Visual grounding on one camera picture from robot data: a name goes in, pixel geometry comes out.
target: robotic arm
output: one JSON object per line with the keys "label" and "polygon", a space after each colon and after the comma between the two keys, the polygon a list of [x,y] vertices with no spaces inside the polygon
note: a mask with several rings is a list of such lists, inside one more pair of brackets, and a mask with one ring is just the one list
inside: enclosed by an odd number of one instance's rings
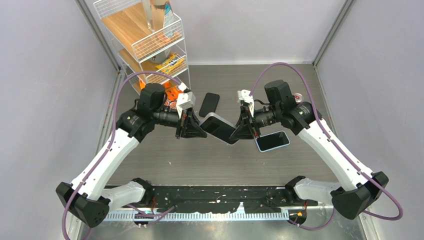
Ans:
{"label": "robotic arm", "polygon": [[[147,84],[141,90],[140,98],[135,100],[133,108],[121,114],[108,153],[79,189],[69,208],[73,215],[90,228],[99,225],[109,211],[131,203],[150,204],[154,196],[153,187],[140,178],[115,188],[107,189],[105,186],[125,157],[153,131],[156,124],[176,128],[175,136],[178,139],[207,137],[193,113],[195,96],[191,91],[186,90],[178,95],[177,111],[164,106],[166,97],[162,85]],[[63,206],[66,206],[79,183],[83,182],[83,178],[105,153],[110,141],[111,137],[70,184],[61,182],[57,186],[56,193]]]}
{"label": "robotic arm", "polygon": [[[319,115],[319,121],[329,133],[328,138],[315,119],[312,105],[309,102],[296,103],[289,85],[283,80],[276,80],[265,85],[269,106],[260,110],[254,109],[254,101],[250,91],[238,92],[241,102],[240,118],[231,140],[254,139],[261,135],[260,128],[281,123],[295,135],[310,145],[335,174],[338,183],[314,181],[298,176],[285,185],[292,194],[303,200],[311,199],[334,208],[345,218],[353,220],[368,206],[375,202],[381,191],[362,174],[374,179],[383,188],[389,179],[383,172],[373,173],[362,164],[332,133],[326,121]],[[345,157],[334,146],[335,141],[351,160],[361,169],[355,170]]]}

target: smartphone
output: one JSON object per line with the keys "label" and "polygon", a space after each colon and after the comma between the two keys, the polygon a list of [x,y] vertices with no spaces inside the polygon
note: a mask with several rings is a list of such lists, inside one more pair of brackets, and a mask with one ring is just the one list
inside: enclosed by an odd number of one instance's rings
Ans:
{"label": "smartphone", "polygon": [[290,144],[284,131],[277,131],[255,139],[259,152],[264,153]]}
{"label": "smartphone", "polygon": [[215,93],[208,92],[204,96],[203,102],[199,110],[199,116],[204,118],[209,113],[214,113],[217,110],[220,96]]}
{"label": "smartphone", "polygon": [[214,112],[210,112],[204,117],[200,127],[205,132],[229,145],[233,145],[238,141],[230,140],[231,134],[236,130],[234,125]]}

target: gray wood surface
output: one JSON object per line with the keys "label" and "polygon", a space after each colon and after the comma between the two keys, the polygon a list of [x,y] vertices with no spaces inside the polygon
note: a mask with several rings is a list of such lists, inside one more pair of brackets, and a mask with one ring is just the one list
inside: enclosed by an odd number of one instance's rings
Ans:
{"label": "gray wood surface", "polygon": [[[191,89],[198,111],[207,92],[220,95],[216,113],[233,124],[240,115],[237,90],[250,90],[266,65],[194,65],[190,66]],[[311,64],[297,65],[312,90],[318,111],[328,121],[320,85]],[[188,85],[187,74],[180,76]],[[268,71],[254,92],[254,98],[267,102],[264,85],[282,79],[292,93],[301,93],[309,101],[305,87],[288,67]],[[118,101],[118,114],[134,104],[137,93],[128,84]],[[262,128],[262,134],[283,130],[279,124]],[[298,175],[318,181],[336,181],[321,158],[290,130],[285,130],[290,145],[260,153],[253,140],[227,145],[208,138],[176,139],[175,129],[156,126],[122,162],[111,177],[110,184],[126,184],[140,177],[154,185],[284,185]]]}

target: white smartphone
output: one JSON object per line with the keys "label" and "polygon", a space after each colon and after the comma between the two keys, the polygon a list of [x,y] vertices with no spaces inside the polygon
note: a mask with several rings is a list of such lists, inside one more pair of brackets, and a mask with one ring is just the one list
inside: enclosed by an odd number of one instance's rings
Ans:
{"label": "white smartphone", "polygon": [[231,134],[233,134],[236,130],[234,125],[214,112],[208,113],[203,118],[203,121],[200,123],[200,127],[208,134],[229,145],[233,145],[238,141],[230,140]]}
{"label": "white smartphone", "polygon": [[278,149],[290,144],[290,140],[284,131],[277,131],[267,135],[263,135],[255,139],[257,149],[264,153],[274,149]]}

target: white wall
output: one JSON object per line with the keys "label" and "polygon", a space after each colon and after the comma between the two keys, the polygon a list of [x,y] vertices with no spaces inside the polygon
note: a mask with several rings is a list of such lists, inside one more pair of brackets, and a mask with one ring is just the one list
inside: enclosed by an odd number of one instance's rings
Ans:
{"label": "white wall", "polygon": [[2,2],[0,32],[0,238],[57,240],[116,71],[73,0]]}
{"label": "white wall", "polygon": [[[93,8],[95,0],[86,0]],[[311,63],[345,0],[171,0],[190,64]]]}
{"label": "white wall", "polygon": [[[376,220],[382,240],[423,238],[424,2],[356,1],[318,66],[336,130],[389,177],[404,217]],[[387,197],[373,212],[395,216]]]}

